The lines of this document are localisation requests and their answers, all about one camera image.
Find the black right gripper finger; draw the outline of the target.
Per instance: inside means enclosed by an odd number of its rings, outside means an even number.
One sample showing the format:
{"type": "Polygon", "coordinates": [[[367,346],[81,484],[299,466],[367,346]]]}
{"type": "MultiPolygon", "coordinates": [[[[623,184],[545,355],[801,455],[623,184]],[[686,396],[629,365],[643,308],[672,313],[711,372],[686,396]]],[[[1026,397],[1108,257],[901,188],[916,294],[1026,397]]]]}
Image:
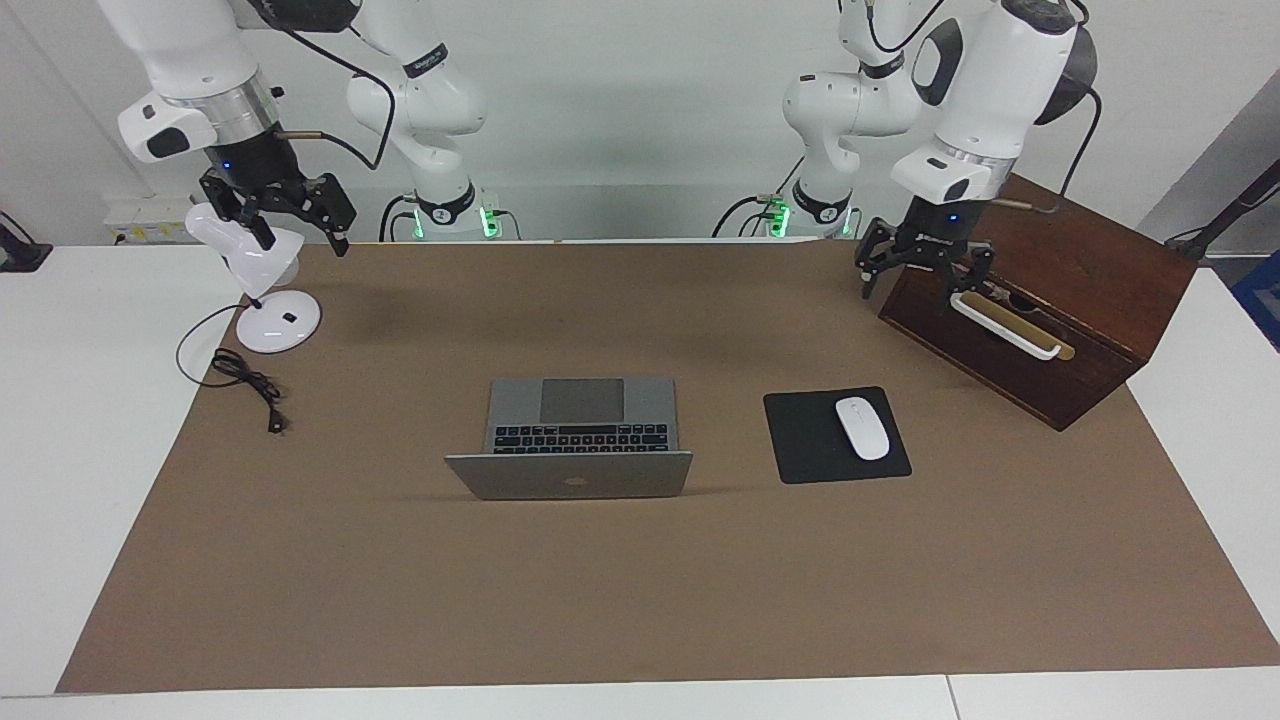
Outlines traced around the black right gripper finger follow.
{"type": "Polygon", "coordinates": [[[321,231],[337,258],[349,251],[348,233],[357,211],[335,176],[303,178],[296,215],[321,231]]]}
{"type": "Polygon", "coordinates": [[[236,190],[215,172],[205,172],[198,183],[220,220],[234,222],[247,229],[262,251],[274,249],[276,237],[260,217],[256,199],[242,201],[236,190]]]}

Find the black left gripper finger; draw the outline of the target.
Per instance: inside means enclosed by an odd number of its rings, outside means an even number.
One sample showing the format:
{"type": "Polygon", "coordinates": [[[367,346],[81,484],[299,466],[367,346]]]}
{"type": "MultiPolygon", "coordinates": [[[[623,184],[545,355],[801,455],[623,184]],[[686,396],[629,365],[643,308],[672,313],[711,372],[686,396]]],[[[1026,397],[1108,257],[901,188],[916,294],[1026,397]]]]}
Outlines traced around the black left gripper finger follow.
{"type": "Polygon", "coordinates": [[[978,290],[995,263],[991,245],[968,245],[965,249],[959,245],[937,245],[934,255],[934,272],[943,278],[943,292],[937,307],[940,315],[950,306],[954,295],[978,290]]]}
{"type": "Polygon", "coordinates": [[[861,279],[861,297],[869,299],[881,273],[896,266],[897,251],[893,245],[899,228],[886,220],[872,220],[859,241],[855,268],[861,279]]]}

